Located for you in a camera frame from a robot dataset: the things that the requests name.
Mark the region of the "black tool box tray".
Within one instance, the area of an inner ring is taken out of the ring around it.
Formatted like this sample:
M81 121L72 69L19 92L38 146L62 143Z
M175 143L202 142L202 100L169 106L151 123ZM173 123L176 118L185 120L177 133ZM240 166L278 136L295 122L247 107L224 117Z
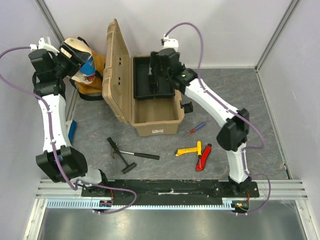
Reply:
M150 56L134 56L133 63L133 98L138 101L165 99L175 96L175 90L165 80L157 80L157 88L150 88Z

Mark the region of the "tan plastic tool box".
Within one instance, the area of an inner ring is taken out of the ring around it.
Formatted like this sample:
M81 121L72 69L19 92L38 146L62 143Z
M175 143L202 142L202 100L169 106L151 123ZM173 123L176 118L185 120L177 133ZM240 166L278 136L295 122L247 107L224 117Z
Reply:
M176 134L185 114L193 112L193 104L183 103L182 94L175 89L175 96L171 98L134 99L132 58L135 56L130 56L118 21L114 19L107 28L104 100L116 118L134 127L141 137Z

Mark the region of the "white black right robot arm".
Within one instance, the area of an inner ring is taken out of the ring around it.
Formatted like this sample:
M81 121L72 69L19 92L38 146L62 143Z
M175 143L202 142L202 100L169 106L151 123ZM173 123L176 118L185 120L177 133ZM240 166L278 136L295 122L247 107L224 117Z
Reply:
M229 164L229 191L242 196L250 184L246 146L249 133L249 112L232 106L218 96L200 75L180 62L180 53L164 48L150 53L151 73L166 80L175 90L197 102L220 126L216 140L226 151Z

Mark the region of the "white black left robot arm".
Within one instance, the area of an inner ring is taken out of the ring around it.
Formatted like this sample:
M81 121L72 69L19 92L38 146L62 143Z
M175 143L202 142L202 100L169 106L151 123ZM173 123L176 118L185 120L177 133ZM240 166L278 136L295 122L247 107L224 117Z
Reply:
M28 57L35 69L33 92L40 98L44 126L43 153L36 156L37 165L55 183L71 180L92 183L98 196L106 196L110 184L105 174L89 167L85 156L72 147L69 139L64 83L68 78L83 100L102 100L105 57L81 37L69 37L58 48L41 38L30 48Z

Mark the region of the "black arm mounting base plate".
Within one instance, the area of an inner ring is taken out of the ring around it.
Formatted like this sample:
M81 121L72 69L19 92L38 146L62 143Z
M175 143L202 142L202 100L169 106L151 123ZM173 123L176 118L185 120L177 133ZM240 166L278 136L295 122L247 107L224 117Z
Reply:
M137 198L159 195L208 195L217 199L246 199L247 197L258 198L260 196L258 185L254 181L249 182L242 191L236 190L236 187L228 181L213 179L116 179L108 181L107 186L132 190L137 194Z

